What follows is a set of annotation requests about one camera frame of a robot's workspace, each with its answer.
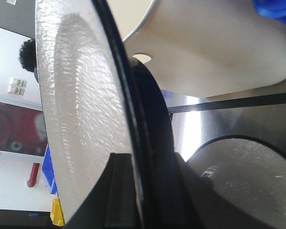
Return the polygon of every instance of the metal surface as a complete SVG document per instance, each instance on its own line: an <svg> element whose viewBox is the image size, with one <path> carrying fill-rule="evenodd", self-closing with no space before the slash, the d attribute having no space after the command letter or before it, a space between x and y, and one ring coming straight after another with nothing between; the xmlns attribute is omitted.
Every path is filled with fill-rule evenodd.
<svg viewBox="0 0 286 229"><path fill-rule="evenodd" d="M175 150L184 160L214 139L257 139L286 157L286 104L194 111L173 115Z"/></svg>
<svg viewBox="0 0 286 229"><path fill-rule="evenodd" d="M274 150L251 140L222 139L199 149L188 164L236 207L286 229L286 160Z"/></svg>

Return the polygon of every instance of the blue plastic bin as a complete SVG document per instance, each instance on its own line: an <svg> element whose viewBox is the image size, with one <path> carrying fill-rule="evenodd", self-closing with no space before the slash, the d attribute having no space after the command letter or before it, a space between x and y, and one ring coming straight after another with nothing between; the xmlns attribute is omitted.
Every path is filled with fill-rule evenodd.
<svg viewBox="0 0 286 229"><path fill-rule="evenodd" d="M47 146L46 153L44 155L42 167L41 167L41 173L43 182L48 187L48 190L51 194L57 193L56 183L55 183L55 177L54 177L54 171L53 171L53 165L50 155L50 149L49 146Z"/></svg>
<svg viewBox="0 0 286 229"><path fill-rule="evenodd" d="M253 5L261 16L286 24L286 0L253 0Z"/></svg>

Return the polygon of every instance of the textured white surface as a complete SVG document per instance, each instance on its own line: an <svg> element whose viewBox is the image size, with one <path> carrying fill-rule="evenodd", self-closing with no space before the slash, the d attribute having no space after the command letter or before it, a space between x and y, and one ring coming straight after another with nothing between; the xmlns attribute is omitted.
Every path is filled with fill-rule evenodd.
<svg viewBox="0 0 286 229"><path fill-rule="evenodd" d="M286 25L259 16L251 0L160 0L124 41L147 53L160 88L209 97L286 78Z"/></svg>
<svg viewBox="0 0 286 229"><path fill-rule="evenodd" d="M286 229L286 160L272 149L246 139L224 139L201 148L189 165L247 214Z"/></svg>
<svg viewBox="0 0 286 229"><path fill-rule="evenodd" d="M89 0L37 0L41 97L66 222L97 182L111 152L130 153L112 54Z"/></svg>

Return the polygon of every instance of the black rim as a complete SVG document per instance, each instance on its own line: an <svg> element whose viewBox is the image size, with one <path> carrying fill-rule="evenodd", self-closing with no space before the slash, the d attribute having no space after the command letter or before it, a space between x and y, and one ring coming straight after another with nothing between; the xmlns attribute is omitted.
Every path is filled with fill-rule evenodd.
<svg viewBox="0 0 286 229"><path fill-rule="evenodd" d="M168 108L170 114L191 112L191 111L209 111L227 108L265 106L275 104L286 104L286 93L261 95L248 98L230 99L216 102L207 102L194 105L174 106Z"/></svg>
<svg viewBox="0 0 286 229"><path fill-rule="evenodd" d="M154 223L157 222L156 219L158 219L158 204L157 198L152 192L154 190L153 181L155 180L155 175L153 174L153 165L150 163L150 158L152 157L151 143L138 87L107 2L92 0L92 3L104 27L125 99L125 111L135 158L134 176L137 194L139 192L138 208L141 223L146 228L152 228L155 226Z"/></svg>
<svg viewBox="0 0 286 229"><path fill-rule="evenodd" d="M214 138L214 139L204 143L203 145L201 145L198 149L196 149L195 152L193 153L193 155L195 155L199 150L201 150L202 148L204 148L205 146L207 146L211 143L214 143L214 142L217 142L220 140L231 139L231 138L245 139L245 140L250 140L250 141L260 143L260 144L272 149L274 152L276 152L283 159L286 160L286 153L283 150L279 149L278 147L276 147L276 146L274 146L274 145L272 145L266 141L263 141L262 139L250 137L250 136L246 136L246 135L225 135L225 136L220 136L220 137Z"/></svg>

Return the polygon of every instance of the white wall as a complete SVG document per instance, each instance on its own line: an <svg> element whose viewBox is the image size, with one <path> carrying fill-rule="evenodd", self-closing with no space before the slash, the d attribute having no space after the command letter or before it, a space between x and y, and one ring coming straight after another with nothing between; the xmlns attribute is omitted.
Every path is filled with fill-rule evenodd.
<svg viewBox="0 0 286 229"><path fill-rule="evenodd" d="M0 97L41 104L39 84L34 78L34 73L22 69L18 60L19 48L28 39L0 28ZM11 78L28 81L24 95L8 93Z"/></svg>
<svg viewBox="0 0 286 229"><path fill-rule="evenodd" d="M49 194L38 172L37 183L28 187L32 162L0 158L0 209L51 211Z"/></svg>

